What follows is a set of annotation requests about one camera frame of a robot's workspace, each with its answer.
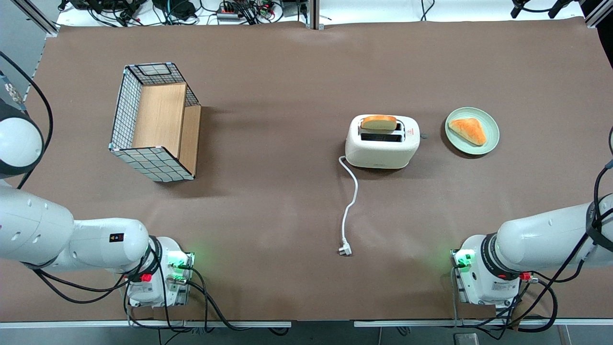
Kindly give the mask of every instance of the brown table mat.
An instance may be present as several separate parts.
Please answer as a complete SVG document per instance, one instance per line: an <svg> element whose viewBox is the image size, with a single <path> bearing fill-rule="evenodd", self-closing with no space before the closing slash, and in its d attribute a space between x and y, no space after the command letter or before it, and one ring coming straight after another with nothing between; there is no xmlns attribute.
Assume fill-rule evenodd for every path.
<svg viewBox="0 0 613 345"><path fill-rule="evenodd" d="M162 61L177 64L207 107L194 181L152 182L107 151L123 66ZM63 27L36 81L56 129L25 190L76 219L139 219L195 251L229 319L450 318L450 249L506 220L589 201L610 157L613 74L581 18L323 31ZM28 99L45 123L42 103ZM462 106L500 127L498 147L482 158L441 137ZM405 169L354 169L347 258L337 249L353 182L337 158L359 114L410 116L429 138ZM605 178L602 193L611 187ZM556 285L559 316L613 317L612 272L586 269ZM63 276L113 282L102 270ZM15 262L0 262L0 301L0 321L125 319L119 293L70 304ZM173 316L201 319L198 307ZM492 315L469 309L464 316Z"/></svg>

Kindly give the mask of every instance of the plate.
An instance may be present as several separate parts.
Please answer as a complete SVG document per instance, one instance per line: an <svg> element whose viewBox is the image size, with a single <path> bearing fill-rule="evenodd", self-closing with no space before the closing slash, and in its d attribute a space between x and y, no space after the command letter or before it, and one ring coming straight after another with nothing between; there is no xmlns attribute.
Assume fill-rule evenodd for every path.
<svg viewBox="0 0 613 345"><path fill-rule="evenodd" d="M473 144L449 128L449 122L451 120L468 117L478 119L483 126L487 141L482 146ZM451 114L447 116L447 120L445 121L445 133L453 146L455 146L458 150L471 155L484 155L487 152L490 152L496 147L496 145L498 145L498 141L500 140L500 130L498 129L496 121L494 121L490 114L481 109L472 107L463 107L452 111Z"/></svg>

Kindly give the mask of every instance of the bread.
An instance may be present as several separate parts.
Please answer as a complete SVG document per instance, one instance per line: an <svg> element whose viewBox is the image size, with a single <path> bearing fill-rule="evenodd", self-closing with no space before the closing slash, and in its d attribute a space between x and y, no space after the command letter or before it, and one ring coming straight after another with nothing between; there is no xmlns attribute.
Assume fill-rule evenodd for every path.
<svg viewBox="0 0 613 345"><path fill-rule="evenodd" d="M475 145L481 146L487 141L481 122L474 117L451 120L449 128Z"/></svg>
<svg viewBox="0 0 613 345"><path fill-rule="evenodd" d="M362 128L393 131L396 129L396 118L389 115L371 115L362 120Z"/></svg>

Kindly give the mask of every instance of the white toaster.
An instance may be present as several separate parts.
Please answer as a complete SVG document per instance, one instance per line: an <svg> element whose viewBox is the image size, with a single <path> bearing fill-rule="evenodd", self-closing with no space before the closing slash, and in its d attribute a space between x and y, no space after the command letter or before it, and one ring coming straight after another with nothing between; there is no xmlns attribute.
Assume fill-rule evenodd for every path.
<svg viewBox="0 0 613 345"><path fill-rule="evenodd" d="M349 164L361 168L404 168L419 147L421 137L417 122L410 117L394 116L394 130L362 128L362 120L369 116L356 116L351 121L345 142Z"/></svg>

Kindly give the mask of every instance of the white table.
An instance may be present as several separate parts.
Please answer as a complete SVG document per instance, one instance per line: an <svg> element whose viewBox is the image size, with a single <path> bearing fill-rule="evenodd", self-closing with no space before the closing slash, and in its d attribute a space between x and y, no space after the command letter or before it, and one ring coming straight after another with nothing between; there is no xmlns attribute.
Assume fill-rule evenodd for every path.
<svg viewBox="0 0 613 345"><path fill-rule="evenodd" d="M200 6L198 0L191 0L196 8ZM426 8L432 3L432 0L424 0ZM526 7L530 9L548 9L554 5L554 0L531 0ZM202 0L202 4L210 9L215 10L219 7L219 0ZM511 0L437 0L435 5L428 12L428 21L503 21L513 20L511 18L511 10L513 4ZM156 9L158 15L163 20L162 11ZM276 14L281 13L279 6L274 6L273 11ZM322 16L330 19L321 18L321 23L324 25L332 24L347 24L347 23L373 23L373 22L403 22L403 21L419 21L422 16L422 7L420 0L322 0L321 10ZM211 12L200 9L196 13L199 17L197 25L217 25L218 21L215 16L209 17ZM104 14L108 17L113 17L112 14ZM583 12L578 2L572 2L563 8L555 19L567 19L571 17L581 16ZM102 20L116 24L115 21L108 18ZM147 1L137 11L135 18L140 19L144 25L158 23L160 20L153 12L153 3ZM301 20L302 16L283 17L280 21ZM521 11L515 20L549 20L547 13L529 13ZM91 18L88 11L74 9L71 5L66 7L58 18L58 24L69 26L104 26Z"/></svg>

